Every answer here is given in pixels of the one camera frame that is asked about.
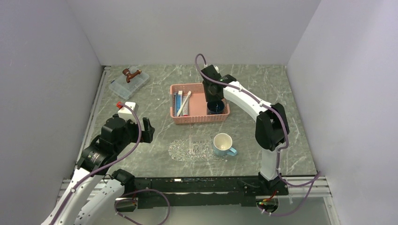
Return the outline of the pink plastic basket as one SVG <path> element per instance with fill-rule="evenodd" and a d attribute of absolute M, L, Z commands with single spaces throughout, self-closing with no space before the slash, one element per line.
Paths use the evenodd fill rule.
<path fill-rule="evenodd" d="M 187 116 L 175 116 L 175 96 L 179 91 L 182 91 L 184 96 L 186 96 L 189 91 L 191 92 Z M 175 124 L 222 122 L 225 121 L 230 114 L 230 105 L 225 99 L 223 100 L 225 108 L 221 114 L 207 114 L 207 102 L 202 83 L 173 84 L 170 86 L 169 92 L 172 104 L 170 107 L 170 116 Z"/>

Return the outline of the clear textured oval tray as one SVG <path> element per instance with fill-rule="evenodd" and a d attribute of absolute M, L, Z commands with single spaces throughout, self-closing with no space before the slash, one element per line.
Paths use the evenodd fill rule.
<path fill-rule="evenodd" d="M 226 158 L 214 153 L 210 137 L 174 140 L 169 145 L 168 153 L 177 162 L 217 162 Z"/>

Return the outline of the white and blue mug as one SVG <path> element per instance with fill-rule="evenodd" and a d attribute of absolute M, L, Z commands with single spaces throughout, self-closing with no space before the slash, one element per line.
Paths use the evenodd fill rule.
<path fill-rule="evenodd" d="M 226 133 L 219 133 L 213 138 L 213 152 L 218 156 L 236 156 L 237 150 L 232 145 L 233 140 Z"/>

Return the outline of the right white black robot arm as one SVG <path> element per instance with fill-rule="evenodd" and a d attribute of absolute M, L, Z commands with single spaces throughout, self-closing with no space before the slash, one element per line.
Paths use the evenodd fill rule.
<path fill-rule="evenodd" d="M 255 140 L 262 148 L 257 189 L 265 195 L 288 195 L 287 185 L 279 178 L 280 153 L 276 149 L 286 142 L 290 132 L 284 107 L 258 98 L 231 75 L 221 76 L 214 65 L 199 73 L 207 102 L 228 100 L 255 121 Z"/>

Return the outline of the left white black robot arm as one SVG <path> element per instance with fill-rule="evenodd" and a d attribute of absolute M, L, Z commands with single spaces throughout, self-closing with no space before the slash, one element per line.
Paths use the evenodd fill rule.
<path fill-rule="evenodd" d="M 118 172 L 103 192 L 88 200 L 96 185 L 109 168 L 121 161 L 119 154 L 131 143 L 151 143 L 155 128 L 149 118 L 136 122 L 132 114 L 117 113 L 107 119 L 90 145 L 82 151 L 72 179 L 45 225 L 82 225 L 93 219 L 100 208 L 116 198 L 116 194 L 128 197 L 134 193 L 134 176 Z"/>

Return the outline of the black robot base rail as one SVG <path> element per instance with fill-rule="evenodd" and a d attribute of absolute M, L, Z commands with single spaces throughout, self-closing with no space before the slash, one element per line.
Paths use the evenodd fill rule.
<path fill-rule="evenodd" d="M 166 206 L 255 206 L 265 197 L 268 203 L 289 194 L 279 178 L 267 181 L 261 175 L 218 177 L 135 177 L 118 169 L 110 178 L 125 187 L 124 199 L 137 209 Z"/>

